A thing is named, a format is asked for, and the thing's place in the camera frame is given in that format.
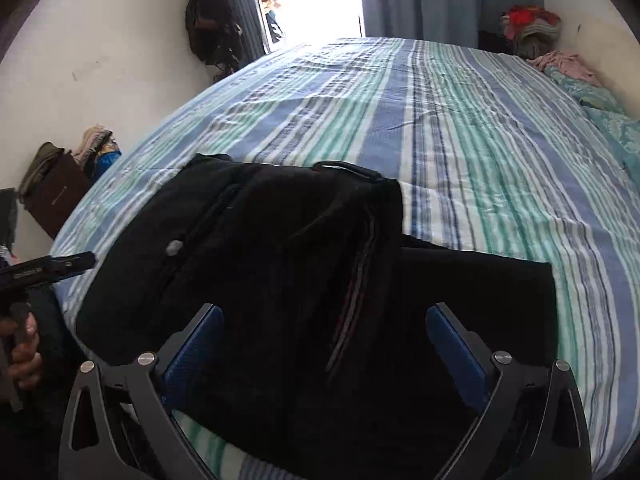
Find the left hand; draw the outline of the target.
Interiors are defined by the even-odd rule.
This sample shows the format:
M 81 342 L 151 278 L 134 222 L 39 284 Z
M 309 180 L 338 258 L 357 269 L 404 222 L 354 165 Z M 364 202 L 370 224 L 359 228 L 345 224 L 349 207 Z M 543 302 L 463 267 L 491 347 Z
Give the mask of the left hand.
M 42 375 L 42 357 L 38 351 L 39 333 L 32 313 L 27 315 L 24 339 L 11 351 L 8 377 L 22 390 L 35 388 Z

